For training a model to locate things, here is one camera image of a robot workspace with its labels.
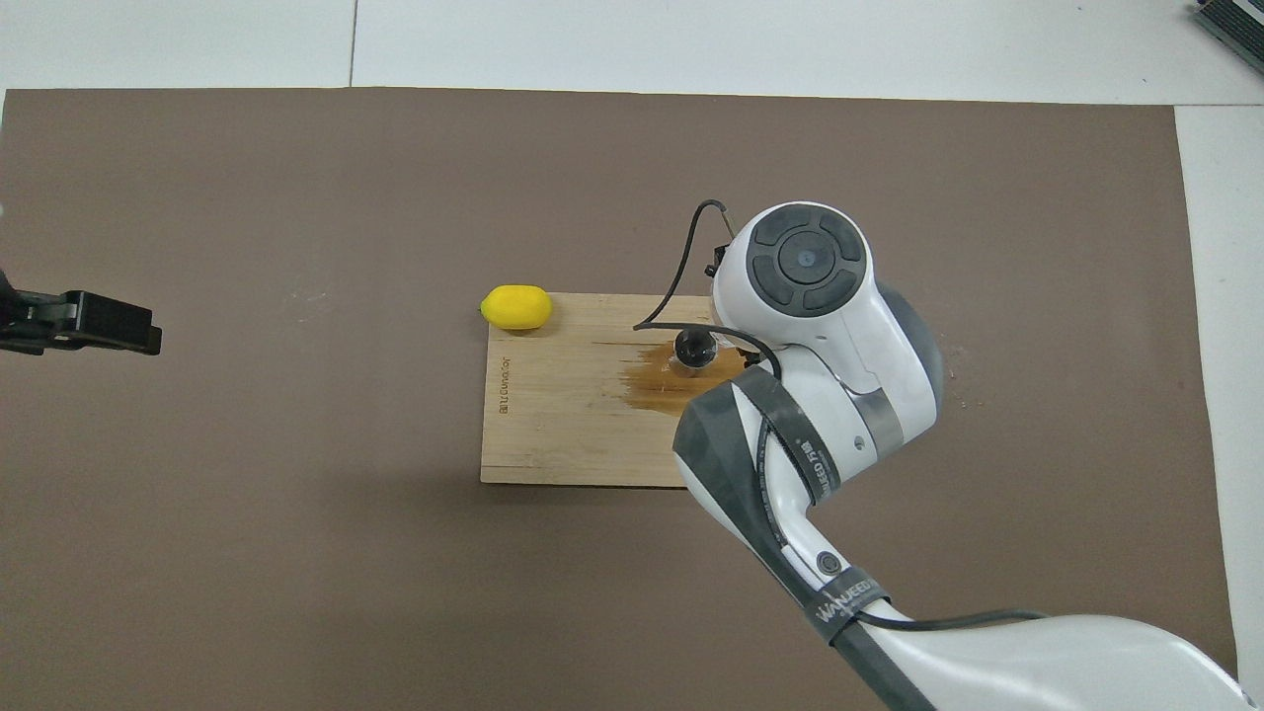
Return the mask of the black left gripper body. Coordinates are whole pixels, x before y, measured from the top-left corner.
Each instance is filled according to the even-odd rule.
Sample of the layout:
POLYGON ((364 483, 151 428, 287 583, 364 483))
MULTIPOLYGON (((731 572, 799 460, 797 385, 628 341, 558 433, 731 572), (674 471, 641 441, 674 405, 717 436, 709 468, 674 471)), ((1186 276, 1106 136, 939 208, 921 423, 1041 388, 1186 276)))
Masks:
POLYGON ((1 350, 44 356, 46 350, 68 350, 57 342, 57 318, 42 320, 37 311, 68 304, 66 294, 40 294, 15 288, 1 271, 1 350))

